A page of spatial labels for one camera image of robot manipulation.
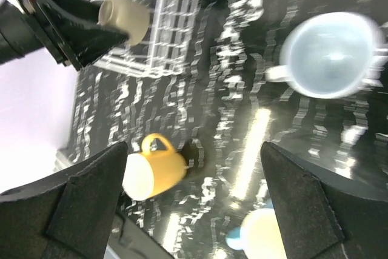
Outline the black marble pattern mat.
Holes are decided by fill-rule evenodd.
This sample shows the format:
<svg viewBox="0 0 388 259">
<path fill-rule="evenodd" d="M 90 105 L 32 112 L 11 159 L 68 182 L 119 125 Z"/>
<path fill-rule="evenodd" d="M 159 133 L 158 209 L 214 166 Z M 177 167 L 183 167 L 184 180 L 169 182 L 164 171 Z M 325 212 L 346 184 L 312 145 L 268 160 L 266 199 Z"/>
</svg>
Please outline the black marble pattern mat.
<svg viewBox="0 0 388 259">
<path fill-rule="evenodd" d="M 69 141 L 78 163 L 117 142 L 137 152 L 153 132 L 187 159 L 188 177 L 145 201 L 118 207 L 175 258 L 243 258 L 226 234 L 263 207 L 269 191 L 263 142 L 345 177 L 387 186 L 387 61 L 358 93 L 302 96 L 267 82 L 287 35 L 328 12 L 357 12 L 387 32 L 387 0 L 172 0 L 160 18 L 159 59 L 179 74 L 80 73 Z"/>
</svg>

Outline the light blue cup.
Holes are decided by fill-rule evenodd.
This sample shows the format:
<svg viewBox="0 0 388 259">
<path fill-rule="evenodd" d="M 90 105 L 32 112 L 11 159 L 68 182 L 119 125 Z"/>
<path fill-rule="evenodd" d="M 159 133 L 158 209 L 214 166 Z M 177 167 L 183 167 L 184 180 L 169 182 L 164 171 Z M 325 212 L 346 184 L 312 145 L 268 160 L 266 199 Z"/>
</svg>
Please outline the light blue cup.
<svg viewBox="0 0 388 259">
<path fill-rule="evenodd" d="M 243 251 L 247 258 L 286 258 L 281 233 L 271 200 L 250 212 L 239 227 L 228 231 L 228 247 Z"/>
</svg>

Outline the yellow cup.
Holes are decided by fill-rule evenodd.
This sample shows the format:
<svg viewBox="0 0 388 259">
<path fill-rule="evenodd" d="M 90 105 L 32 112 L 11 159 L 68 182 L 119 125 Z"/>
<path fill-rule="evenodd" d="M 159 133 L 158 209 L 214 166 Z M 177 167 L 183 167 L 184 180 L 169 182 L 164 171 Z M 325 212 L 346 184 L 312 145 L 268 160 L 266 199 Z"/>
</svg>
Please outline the yellow cup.
<svg viewBox="0 0 388 259">
<path fill-rule="evenodd" d="M 144 201 L 177 185 L 187 173 L 184 157 L 159 133 L 147 135 L 139 153 L 127 156 L 122 188 L 135 201 Z"/>
</svg>

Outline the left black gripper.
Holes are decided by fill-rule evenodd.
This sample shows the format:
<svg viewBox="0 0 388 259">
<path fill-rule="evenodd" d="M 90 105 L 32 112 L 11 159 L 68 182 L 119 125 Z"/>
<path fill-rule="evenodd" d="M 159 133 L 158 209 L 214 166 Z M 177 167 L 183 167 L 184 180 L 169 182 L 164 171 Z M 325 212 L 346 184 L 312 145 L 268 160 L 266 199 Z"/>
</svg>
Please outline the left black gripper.
<svg viewBox="0 0 388 259">
<path fill-rule="evenodd" d="M 46 48 L 58 64 L 81 70 L 129 38 L 99 25 L 99 5 L 89 0 L 51 0 L 45 5 L 47 27 L 27 11 L 33 1 L 1 0 L 1 64 Z"/>
</svg>

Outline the white grey mug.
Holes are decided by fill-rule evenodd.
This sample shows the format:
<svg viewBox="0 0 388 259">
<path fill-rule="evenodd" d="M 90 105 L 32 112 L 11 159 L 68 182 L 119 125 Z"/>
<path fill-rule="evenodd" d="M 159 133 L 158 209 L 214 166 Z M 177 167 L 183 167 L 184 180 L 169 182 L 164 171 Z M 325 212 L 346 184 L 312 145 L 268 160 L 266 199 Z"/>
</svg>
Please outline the white grey mug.
<svg viewBox="0 0 388 259">
<path fill-rule="evenodd" d="M 324 13 L 290 32 L 266 80 L 312 98 L 343 98 L 376 82 L 386 57 L 386 37 L 376 22 L 354 12 Z"/>
</svg>

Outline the beige small mug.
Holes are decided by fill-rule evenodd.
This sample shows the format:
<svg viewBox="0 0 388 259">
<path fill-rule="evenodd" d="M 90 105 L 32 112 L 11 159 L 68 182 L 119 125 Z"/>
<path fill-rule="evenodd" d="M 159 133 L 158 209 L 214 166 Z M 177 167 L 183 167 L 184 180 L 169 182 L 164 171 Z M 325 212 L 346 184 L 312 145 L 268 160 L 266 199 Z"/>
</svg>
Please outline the beige small mug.
<svg viewBox="0 0 388 259">
<path fill-rule="evenodd" d="M 99 8 L 98 24 L 121 30 L 134 46 L 145 37 L 150 24 L 148 8 L 133 0 L 104 0 Z"/>
</svg>

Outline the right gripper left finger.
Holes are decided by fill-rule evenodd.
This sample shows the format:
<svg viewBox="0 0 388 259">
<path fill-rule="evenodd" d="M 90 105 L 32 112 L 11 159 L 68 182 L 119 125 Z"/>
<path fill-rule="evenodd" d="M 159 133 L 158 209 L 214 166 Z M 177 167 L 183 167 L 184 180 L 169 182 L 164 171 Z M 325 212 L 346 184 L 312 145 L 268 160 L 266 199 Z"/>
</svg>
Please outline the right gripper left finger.
<svg viewBox="0 0 388 259">
<path fill-rule="evenodd" d="M 103 258 L 127 151 L 119 142 L 1 193 L 1 258 Z"/>
</svg>

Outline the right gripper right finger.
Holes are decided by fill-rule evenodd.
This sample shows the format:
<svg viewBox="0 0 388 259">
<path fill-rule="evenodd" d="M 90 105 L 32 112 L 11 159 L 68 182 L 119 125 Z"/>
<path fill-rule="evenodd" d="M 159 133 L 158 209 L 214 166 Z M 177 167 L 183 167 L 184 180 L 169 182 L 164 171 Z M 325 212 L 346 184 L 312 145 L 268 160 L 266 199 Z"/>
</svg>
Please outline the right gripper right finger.
<svg viewBox="0 0 388 259">
<path fill-rule="evenodd" d="M 387 187 L 269 142 L 261 162 L 287 258 L 387 258 Z"/>
</svg>

